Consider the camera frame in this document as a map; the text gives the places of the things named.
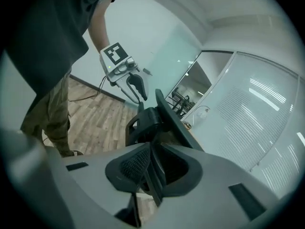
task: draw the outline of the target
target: cable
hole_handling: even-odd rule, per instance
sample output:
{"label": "cable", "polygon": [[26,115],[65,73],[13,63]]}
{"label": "cable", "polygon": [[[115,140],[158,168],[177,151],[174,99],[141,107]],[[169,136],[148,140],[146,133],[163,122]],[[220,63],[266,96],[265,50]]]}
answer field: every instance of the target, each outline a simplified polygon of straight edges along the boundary
{"label": "cable", "polygon": [[45,144],[44,144],[44,141],[47,140],[47,139],[48,139],[48,137],[46,137],[45,139],[43,139],[43,141],[42,141],[43,145],[45,145]]}
{"label": "cable", "polygon": [[106,77],[107,76],[103,77],[103,79],[101,81],[101,84],[99,85],[99,89],[97,90],[95,95],[92,95],[92,96],[89,96],[89,97],[80,98],[80,99],[69,100],[69,102],[77,102],[77,101],[85,100],[85,99],[88,99],[88,98],[96,97],[101,92],[101,90],[103,88],[103,85],[104,85],[104,83],[106,81]]}

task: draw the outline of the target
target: wooden floor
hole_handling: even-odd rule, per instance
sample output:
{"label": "wooden floor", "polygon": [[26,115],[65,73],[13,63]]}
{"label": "wooden floor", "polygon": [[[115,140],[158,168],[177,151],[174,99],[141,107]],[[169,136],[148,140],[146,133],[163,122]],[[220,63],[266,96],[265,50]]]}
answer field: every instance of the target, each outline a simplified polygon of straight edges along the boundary
{"label": "wooden floor", "polygon": [[[96,91],[69,79],[69,100],[85,98]],[[86,100],[69,102],[70,129],[68,133],[71,150],[79,150],[85,155],[107,152],[125,147],[126,124],[136,115],[136,106],[122,103],[104,94]],[[49,139],[44,141],[52,146]],[[139,216],[145,223],[157,210],[151,196],[139,193],[137,202]]]}

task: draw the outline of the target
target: door frame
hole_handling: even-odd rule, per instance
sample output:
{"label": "door frame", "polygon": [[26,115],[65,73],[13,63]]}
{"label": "door frame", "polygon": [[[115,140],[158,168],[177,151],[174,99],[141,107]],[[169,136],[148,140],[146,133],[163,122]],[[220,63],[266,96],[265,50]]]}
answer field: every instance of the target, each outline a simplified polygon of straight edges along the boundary
{"label": "door frame", "polygon": [[[233,52],[233,51],[223,51],[223,50],[201,50],[200,53],[198,54],[198,56],[196,57],[196,59],[194,60],[194,63],[197,61],[197,59],[199,58],[200,54],[203,53],[203,52],[224,52],[224,53],[232,53],[232,56],[233,56],[233,54],[235,53],[235,52]],[[188,67],[187,71],[183,74],[183,76],[180,78],[180,80],[178,81],[178,83],[177,83],[177,84],[175,85],[175,87],[170,91],[170,93],[166,96],[165,99],[167,99],[167,98],[172,94],[173,90],[176,89],[177,85],[180,83],[180,81],[182,81],[182,79],[184,78],[185,74],[188,73],[189,70],[193,67],[194,63],[192,63],[192,64]]]}
{"label": "door frame", "polygon": [[[194,109],[196,109],[199,105],[199,103],[201,103],[203,101],[203,99],[212,91],[212,89],[215,87],[215,85],[218,83],[218,81],[220,80],[220,78],[224,75],[225,71],[229,68],[233,58],[236,56],[237,51],[218,51],[218,50],[201,50],[200,54],[203,52],[223,52],[223,53],[232,53],[229,61],[227,62],[227,64],[224,66],[223,70],[220,72],[219,76],[216,79],[216,82],[214,84],[212,84],[209,89],[205,92],[204,96],[202,96],[197,103],[194,105],[193,108],[190,109],[190,111],[188,113],[186,113],[186,115],[181,119],[182,121],[189,116],[189,114],[191,112],[193,112]],[[180,83],[180,81],[184,78],[185,74],[187,72],[189,72],[189,70],[192,68],[192,66],[194,65],[194,63],[187,69],[187,71],[183,74],[183,76],[181,77],[181,79],[179,80],[179,82],[175,85],[175,87],[170,91],[170,93],[166,96],[165,99],[167,99],[169,96],[171,96],[172,92],[174,89],[176,89],[177,85]]]}

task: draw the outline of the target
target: dark t-shirt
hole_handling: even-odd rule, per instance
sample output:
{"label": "dark t-shirt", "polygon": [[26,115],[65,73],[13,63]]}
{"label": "dark t-shirt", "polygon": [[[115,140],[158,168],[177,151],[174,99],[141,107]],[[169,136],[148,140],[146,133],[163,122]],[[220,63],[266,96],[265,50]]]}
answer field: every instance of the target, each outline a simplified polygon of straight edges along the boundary
{"label": "dark t-shirt", "polygon": [[35,0],[19,20],[6,49],[37,94],[32,107],[87,52],[82,35],[98,1]]}

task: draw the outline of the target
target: baseboard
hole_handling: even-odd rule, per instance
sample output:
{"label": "baseboard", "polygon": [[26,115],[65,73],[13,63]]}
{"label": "baseboard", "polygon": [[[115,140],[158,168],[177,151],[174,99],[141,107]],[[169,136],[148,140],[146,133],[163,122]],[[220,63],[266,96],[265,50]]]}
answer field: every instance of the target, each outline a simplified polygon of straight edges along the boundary
{"label": "baseboard", "polygon": [[[94,90],[96,90],[96,91],[99,90],[98,87],[96,87],[96,86],[94,86],[94,85],[92,85],[92,84],[90,84],[90,83],[88,83],[88,82],[86,82],[86,81],[84,81],[84,80],[82,80],[82,79],[80,79],[80,78],[74,76],[74,75],[71,75],[71,74],[70,74],[70,78],[71,78],[71,79],[74,79],[74,80],[76,80],[77,82],[82,83],[83,85],[85,85],[85,86],[87,86],[87,87],[89,87],[89,88],[92,88],[92,89],[94,89]],[[115,100],[118,100],[118,101],[120,101],[120,102],[122,102],[122,103],[125,102],[125,99],[122,99],[122,98],[120,98],[120,97],[117,97],[117,96],[115,96],[115,95],[113,95],[113,94],[111,94],[111,93],[109,93],[109,92],[107,92],[107,91],[100,90],[100,93],[105,94],[105,95],[107,95],[107,96],[109,96],[109,97],[112,97],[112,98],[114,98]]]}

